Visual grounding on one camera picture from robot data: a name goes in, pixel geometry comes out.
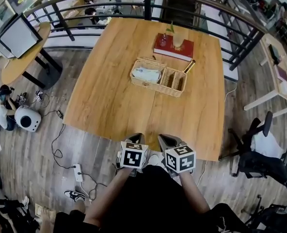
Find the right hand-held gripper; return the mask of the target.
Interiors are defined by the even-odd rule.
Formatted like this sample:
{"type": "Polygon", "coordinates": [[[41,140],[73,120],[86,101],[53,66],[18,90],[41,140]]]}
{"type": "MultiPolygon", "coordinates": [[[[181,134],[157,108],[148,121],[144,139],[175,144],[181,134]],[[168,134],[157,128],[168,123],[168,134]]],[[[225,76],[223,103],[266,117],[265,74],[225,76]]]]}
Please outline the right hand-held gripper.
{"type": "Polygon", "coordinates": [[[164,165],[172,178],[195,169],[196,152],[183,140],[173,135],[159,134],[158,141],[160,151],[164,152],[164,165]]]}

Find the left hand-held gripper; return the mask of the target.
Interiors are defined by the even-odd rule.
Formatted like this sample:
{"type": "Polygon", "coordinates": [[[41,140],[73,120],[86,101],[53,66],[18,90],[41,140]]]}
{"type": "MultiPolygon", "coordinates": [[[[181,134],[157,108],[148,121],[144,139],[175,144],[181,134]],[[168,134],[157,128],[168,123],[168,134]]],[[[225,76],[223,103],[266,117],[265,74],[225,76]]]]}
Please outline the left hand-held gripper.
{"type": "Polygon", "coordinates": [[[117,153],[116,166],[118,169],[131,168],[131,177],[135,177],[137,172],[145,165],[148,145],[145,144],[143,133],[134,133],[120,142],[120,150],[117,153]]]}

